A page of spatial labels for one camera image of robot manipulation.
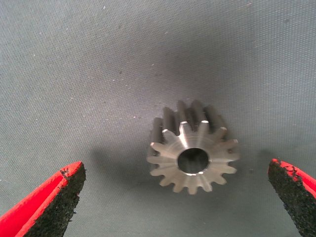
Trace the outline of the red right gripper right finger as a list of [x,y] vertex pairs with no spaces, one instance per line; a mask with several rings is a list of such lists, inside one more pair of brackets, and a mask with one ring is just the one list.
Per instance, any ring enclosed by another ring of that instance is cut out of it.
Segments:
[[303,237],[316,235],[316,179],[298,167],[272,159],[268,179]]

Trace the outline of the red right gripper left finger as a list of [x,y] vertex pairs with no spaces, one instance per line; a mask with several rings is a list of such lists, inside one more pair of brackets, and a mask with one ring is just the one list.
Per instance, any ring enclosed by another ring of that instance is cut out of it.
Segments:
[[43,182],[0,218],[2,237],[62,237],[84,186],[81,161],[71,163]]

